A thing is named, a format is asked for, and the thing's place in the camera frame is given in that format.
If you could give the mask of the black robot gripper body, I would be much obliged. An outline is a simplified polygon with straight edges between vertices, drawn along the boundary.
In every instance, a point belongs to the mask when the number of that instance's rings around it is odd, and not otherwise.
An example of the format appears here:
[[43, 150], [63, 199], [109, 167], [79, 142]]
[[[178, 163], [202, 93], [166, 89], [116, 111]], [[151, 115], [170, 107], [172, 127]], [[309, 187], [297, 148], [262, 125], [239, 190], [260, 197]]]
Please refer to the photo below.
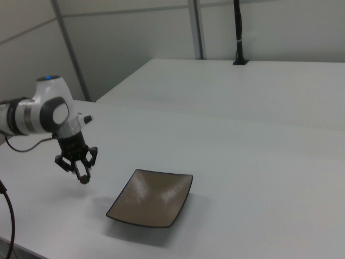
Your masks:
[[58, 160], [63, 158], [70, 162], [86, 161], [88, 146], [85, 143], [82, 131], [68, 138], [58, 138], [58, 144], [61, 154], [57, 156]]

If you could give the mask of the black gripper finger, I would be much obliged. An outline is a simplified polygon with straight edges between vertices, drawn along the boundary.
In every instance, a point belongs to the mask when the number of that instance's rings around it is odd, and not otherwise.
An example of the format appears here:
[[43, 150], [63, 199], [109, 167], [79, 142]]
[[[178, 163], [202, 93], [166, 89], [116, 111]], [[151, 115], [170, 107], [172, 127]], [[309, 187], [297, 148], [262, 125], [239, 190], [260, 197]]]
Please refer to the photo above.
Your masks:
[[90, 170], [95, 165], [96, 157], [98, 154], [97, 147], [88, 147], [83, 151], [82, 164], [85, 168], [86, 175], [82, 176], [82, 181], [89, 181], [91, 178]]
[[82, 178], [81, 178], [81, 175], [79, 173], [79, 170], [78, 170], [75, 162], [67, 163], [66, 161], [63, 160], [63, 156], [62, 155], [57, 155], [55, 157], [54, 161], [64, 171], [74, 173], [77, 176], [78, 181], [80, 183], [82, 183]]

